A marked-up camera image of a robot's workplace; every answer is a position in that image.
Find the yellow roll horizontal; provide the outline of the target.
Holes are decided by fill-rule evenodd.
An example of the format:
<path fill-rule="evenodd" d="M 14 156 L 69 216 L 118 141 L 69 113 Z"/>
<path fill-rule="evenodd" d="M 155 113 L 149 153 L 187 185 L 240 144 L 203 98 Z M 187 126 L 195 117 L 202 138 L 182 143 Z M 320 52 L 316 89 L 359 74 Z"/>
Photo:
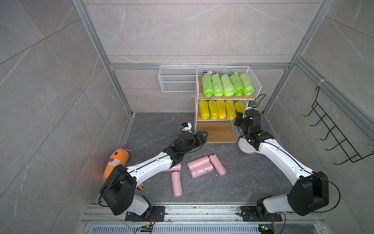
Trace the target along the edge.
<path fill-rule="evenodd" d="M 235 110 L 236 110 L 237 115 L 245 113 L 245 106 L 244 106 L 244 103 L 242 101 L 239 100 L 239 101 L 235 102 L 234 106 L 235 106 Z"/>
<path fill-rule="evenodd" d="M 234 102 L 232 100 L 226 100 L 225 105 L 226 105 L 227 118 L 229 120 L 234 120 L 237 116 Z"/>

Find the pink roll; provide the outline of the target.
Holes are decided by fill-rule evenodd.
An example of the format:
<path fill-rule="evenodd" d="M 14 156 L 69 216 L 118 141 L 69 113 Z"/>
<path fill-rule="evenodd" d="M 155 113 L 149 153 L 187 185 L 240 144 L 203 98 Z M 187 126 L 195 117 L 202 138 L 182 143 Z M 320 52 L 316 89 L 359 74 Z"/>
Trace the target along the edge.
<path fill-rule="evenodd" d="M 183 195 L 183 189 L 180 172 L 176 171 L 171 173 L 171 183 L 174 197 L 181 197 Z"/>
<path fill-rule="evenodd" d="M 188 168 L 190 170 L 193 170 L 193 169 L 199 168 L 201 166 L 204 166 L 208 163 L 210 163 L 210 160 L 209 160 L 208 156 L 204 156 L 204 157 L 199 158 L 197 160 L 188 162 L 187 165 L 188 165 Z"/>
<path fill-rule="evenodd" d="M 191 170 L 191 177 L 192 179 L 196 179 L 200 176 L 207 174 L 208 172 L 213 171 L 213 165 L 211 163 L 207 163 L 200 167 Z"/>

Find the yellow roll diagonal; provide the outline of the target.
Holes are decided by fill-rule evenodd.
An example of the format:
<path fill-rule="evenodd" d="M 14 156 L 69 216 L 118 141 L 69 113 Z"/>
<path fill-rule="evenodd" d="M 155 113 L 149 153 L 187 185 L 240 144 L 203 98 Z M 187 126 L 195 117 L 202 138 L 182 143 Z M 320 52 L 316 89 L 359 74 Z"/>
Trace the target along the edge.
<path fill-rule="evenodd" d="M 219 119 L 224 120 L 227 117 L 225 101 L 224 100 L 217 100 L 216 101 L 216 106 L 217 106 L 217 110 L 218 110 Z"/>

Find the yellow roll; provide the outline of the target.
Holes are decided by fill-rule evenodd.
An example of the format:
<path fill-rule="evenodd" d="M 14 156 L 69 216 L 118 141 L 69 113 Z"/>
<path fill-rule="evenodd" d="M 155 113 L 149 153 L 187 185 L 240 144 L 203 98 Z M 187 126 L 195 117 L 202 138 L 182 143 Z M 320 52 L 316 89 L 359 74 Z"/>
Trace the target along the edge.
<path fill-rule="evenodd" d="M 219 118 L 219 112 L 217 108 L 217 104 L 215 100 L 210 100 L 208 102 L 209 112 L 210 112 L 210 118 L 212 120 L 217 120 Z"/>
<path fill-rule="evenodd" d="M 208 120 L 210 118 L 209 106 L 206 100 L 200 100 L 198 102 L 200 116 L 202 120 Z"/>

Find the green roll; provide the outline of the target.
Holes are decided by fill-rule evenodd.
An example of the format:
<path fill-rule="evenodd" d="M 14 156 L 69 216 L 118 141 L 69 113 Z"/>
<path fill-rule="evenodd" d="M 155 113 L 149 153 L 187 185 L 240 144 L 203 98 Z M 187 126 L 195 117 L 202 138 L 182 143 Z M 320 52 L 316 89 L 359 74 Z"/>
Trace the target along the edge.
<path fill-rule="evenodd" d="M 232 76 L 230 76 L 230 81 L 234 86 L 234 91 L 236 96 L 242 96 L 244 94 L 244 87 L 242 85 L 240 76 L 237 72 L 235 72 Z"/>
<path fill-rule="evenodd" d="M 212 79 L 210 75 L 205 75 L 202 77 L 202 88 L 203 88 L 203 94 L 205 97 L 209 98 L 213 96 L 214 89 L 213 89 Z"/>
<path fill-rule="evenodd" d="M 230 97 L 235 94 L 235 87 L 231 83 L 230 77 L 228 75 L 221 76 L 221 83 L 224 90 L 224 95 Z"/>
<path fill-rule="evenodd" d="M 224 89 L 222 86 L 221 78 L 219 74 L 214 74 L 211 76 L 212 80 L 212 87 L 213 87 L 213 94 L 216 97 L 220 97 L 224 94 Z"/>

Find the green roll diagonal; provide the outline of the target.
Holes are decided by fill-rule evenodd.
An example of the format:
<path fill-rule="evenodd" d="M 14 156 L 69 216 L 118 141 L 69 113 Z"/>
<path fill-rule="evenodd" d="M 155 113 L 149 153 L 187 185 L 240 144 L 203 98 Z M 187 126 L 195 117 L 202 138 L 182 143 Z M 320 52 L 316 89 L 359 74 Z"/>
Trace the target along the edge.
<path fill-rule="evenodd" d="M 251 81 L 251 76 L 248 73 L 243 73 L 240 75 L 240 80 L 244 88 L 244 95 L 252 95 L 254 93 L 254 85 Z"/>

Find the pink roll diagonal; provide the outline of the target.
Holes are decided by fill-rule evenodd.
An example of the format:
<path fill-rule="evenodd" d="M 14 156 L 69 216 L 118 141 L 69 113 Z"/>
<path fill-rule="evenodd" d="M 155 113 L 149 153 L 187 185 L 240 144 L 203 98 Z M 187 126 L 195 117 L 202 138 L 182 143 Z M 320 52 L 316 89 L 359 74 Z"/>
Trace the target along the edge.
<path fill-rule="evenodd" d="M 219 158 L 217 157 L 217 155 L 211 155 L 208 158 L 210 160 L 210 163 L 217 170 L 220 176 L 226 175 L 227 171 L 225 167 L 223 166 L 223 164 L 221 163 L 221 161 L 219 160 Z"/>

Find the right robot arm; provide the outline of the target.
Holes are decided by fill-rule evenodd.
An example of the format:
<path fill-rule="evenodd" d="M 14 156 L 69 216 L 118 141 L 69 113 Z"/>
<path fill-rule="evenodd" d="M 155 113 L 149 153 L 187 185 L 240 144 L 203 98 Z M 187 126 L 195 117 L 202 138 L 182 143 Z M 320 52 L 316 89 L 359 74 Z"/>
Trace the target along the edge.
<path fill-rule="evenodd" d="M 286 195 L 270 196 L 257 201 L 256 215 L 288 212 L 308 215 L 329 204 L 329 180 L 325 173 L 315 172 L 290 155 L 274 137 L 261 129 L 261 115 L 255 109 L 238 113 L 234 122 L 243 136 L 238 140 L 239 149 L 246 154 L 262 154 L 270 159 L 289 179 L 291 191 Z"/>

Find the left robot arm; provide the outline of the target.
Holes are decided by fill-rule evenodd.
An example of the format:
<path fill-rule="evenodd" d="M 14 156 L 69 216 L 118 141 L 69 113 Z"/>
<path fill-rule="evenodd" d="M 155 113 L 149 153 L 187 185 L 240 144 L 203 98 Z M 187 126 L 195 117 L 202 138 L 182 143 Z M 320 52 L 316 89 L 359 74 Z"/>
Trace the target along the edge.
<path fill-rule="evenodd" d="M 136 188 L 154 175 L 182 162 L 185 154 L 203 146 L 207 138 L 208 132 L 183 131 L 176 140 L 155 157 L 135 166 L 114 167 L 100 189 L 101 198 L 113 215 L 130 212 L 148 217 L 152 205 L 143 196 L 135 194 Z"/>

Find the pink roll left horizontal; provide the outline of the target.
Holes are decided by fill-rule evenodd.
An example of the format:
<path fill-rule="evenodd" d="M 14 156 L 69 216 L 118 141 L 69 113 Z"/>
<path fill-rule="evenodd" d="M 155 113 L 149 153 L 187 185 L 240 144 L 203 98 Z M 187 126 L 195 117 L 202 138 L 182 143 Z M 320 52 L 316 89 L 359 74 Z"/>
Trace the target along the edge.
<path fill-rule="evenodd" d="M 175 165 L 174 167 L 165 170 L 165 172 L 180 172 L 181 167 L 182 167 L 182 165 L 179 163 L 179 164 Z"/>

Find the brown patterned flat item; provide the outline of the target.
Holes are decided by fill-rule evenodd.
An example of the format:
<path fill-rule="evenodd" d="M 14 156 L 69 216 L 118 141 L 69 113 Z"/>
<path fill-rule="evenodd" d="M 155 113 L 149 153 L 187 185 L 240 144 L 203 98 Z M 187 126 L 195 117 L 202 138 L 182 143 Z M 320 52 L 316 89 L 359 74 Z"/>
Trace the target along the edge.
<path fill-rule="evenodd" d="M 141 184 L 137 187 L 137 190 L 140 191 L 140 192 L 144 192 L 144 184 L 141 183 Z"/>

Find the orange carrot plush toy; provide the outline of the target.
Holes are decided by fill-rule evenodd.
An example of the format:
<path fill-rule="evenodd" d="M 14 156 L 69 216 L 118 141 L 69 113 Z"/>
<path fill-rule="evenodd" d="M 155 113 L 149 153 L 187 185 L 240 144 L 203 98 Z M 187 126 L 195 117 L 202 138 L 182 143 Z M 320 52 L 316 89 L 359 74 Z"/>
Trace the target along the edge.
<path fill-rule="evenodd" d="M 113 171 L 113 169 L 118 166 L 122 165 L 125 166 L 129 160 L 129 153 L 126 149 L 126 146 L 122 146 L 119 149 L 117 149 L 110 157 L 106 169 L 103 174 L 103 180 L 106 181 Z"/>

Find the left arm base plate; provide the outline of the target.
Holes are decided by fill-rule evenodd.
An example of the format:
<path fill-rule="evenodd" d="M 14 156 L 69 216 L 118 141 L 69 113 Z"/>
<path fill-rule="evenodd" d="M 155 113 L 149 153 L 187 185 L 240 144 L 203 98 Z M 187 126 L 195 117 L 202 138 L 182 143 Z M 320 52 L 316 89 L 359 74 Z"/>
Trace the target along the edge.
<path fill-rule="evenodd" d="M 163 222 L 165 217 L 165 206 L 153 206 L 148 208 L 142 215 L 127 212 L 125 220 L 133 222 Z"/>

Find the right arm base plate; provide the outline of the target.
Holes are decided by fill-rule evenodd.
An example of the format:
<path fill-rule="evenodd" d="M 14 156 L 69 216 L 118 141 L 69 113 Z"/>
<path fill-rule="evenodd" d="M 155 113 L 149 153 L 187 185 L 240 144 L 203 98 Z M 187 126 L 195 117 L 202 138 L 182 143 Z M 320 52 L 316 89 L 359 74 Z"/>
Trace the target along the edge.
<path fill-rule="evenodd" d="M 261 206 L 241 206 L 237 214 L 238 216 L 242 217 L 244 222 L 281 222 L 283 221 L 279 213 L 268 213 Z"/>

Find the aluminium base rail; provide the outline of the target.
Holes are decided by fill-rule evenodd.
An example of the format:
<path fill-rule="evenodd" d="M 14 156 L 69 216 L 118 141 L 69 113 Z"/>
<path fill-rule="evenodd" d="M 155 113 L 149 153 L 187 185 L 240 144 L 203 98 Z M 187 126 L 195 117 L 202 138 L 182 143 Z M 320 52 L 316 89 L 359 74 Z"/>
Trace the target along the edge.
<path fill-rule="evenodd" d="M 241 206 L 256 206 L 255 203 L 241 204 L 234 203 L 156 203 L 153 206 L 165 206 L 165 217 L 163 222 L 156 224 L 177 224 L 177 223 L 197 223 L 197 224 L 218 224 L 218 223 L 243 223 L 242 217 L 238 216 L 238 210 Z M 126 213 L 113 215 L 108 207 L 100 205 L 89 205 L 79 218 L 81 224 L 130 224 L 126 221 Z M 312 213 L 306 216 L 300 216 L 295 213 L 279 213 L 283 219 L 281 222 L 246 222 L 246 223 L 265 223 L 265 224 L 315 224 L 324 223 L 325 220 L 321 214 Z"/>

